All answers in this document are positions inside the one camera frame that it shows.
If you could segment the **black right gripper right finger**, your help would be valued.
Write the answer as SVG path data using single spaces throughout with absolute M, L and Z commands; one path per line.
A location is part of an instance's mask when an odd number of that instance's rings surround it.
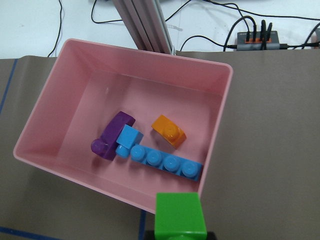
M 208 231 L 206 240 L 217 240 L 217 237 L 213 231 Z

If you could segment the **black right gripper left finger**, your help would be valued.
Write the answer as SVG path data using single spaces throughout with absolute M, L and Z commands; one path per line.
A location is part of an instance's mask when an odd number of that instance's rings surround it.
M 146 230 L 144 232 L 144 240 L 155 240 L 155 232 L 153 230 Z

